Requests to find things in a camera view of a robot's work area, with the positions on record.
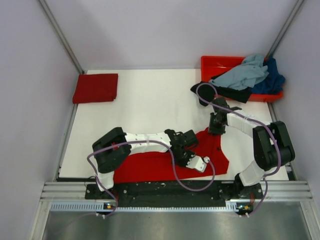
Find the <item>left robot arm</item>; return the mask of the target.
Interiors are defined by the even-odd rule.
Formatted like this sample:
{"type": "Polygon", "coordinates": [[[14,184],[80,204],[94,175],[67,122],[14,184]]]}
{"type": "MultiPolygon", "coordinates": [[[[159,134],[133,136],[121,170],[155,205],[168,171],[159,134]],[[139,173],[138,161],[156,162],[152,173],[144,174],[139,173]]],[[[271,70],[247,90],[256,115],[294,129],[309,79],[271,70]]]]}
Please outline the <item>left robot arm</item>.
{"type": "Polygon", "coordinates": [[[133,134],[115,127],[92,145],[97,164],[96,192],[102,198],[109,198],[114,191],[115,171],[130,156],[169,153],[174,167],[179,166],[203,172],[207,163],[191,147],[199,143],[193,130],[185,133],[166,129],[159,133],[133,134]]]}

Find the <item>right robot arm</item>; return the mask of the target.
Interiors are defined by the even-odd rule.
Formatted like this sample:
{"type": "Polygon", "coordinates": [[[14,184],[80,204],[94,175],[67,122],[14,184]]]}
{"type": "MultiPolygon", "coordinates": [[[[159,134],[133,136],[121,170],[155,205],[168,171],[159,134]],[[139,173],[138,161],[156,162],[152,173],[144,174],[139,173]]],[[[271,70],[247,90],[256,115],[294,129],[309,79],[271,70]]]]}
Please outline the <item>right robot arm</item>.
{"type": "Polygon", "coordinates": [[[230,107],[224,97],[215,98],[210,104],[213,112],[210,114],[209,134],[221,136],[228,126],[241,131],[253,141],[253,161],[235,175],[230,196],[245,198],[265,176],[278,172],[280,167],[295,159],[295,150],[284,122],[260,121],[240,107],[230,107]]]}

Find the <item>bright red t-shirt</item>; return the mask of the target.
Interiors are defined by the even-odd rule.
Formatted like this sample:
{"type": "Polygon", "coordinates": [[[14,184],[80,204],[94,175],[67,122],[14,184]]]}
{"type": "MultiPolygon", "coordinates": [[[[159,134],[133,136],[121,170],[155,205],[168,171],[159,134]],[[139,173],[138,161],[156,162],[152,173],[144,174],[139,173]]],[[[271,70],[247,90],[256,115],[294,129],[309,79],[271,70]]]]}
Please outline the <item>bright red t-shirt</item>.
{"type": "MultiPolygon", "coordinates": [[[[224,175],[229,168],[229,160],[226,158],[221,147],[221,136],[208,133],[206,128],[196,133],[199,141],[192,150],[196,155],[209,157],[215,169],[215,175],[224,175]]],[[[114,172],[114,182],[159,182],[173,181],[172,158],[169,152],[146,152],[128,156],[114,172]]]]}

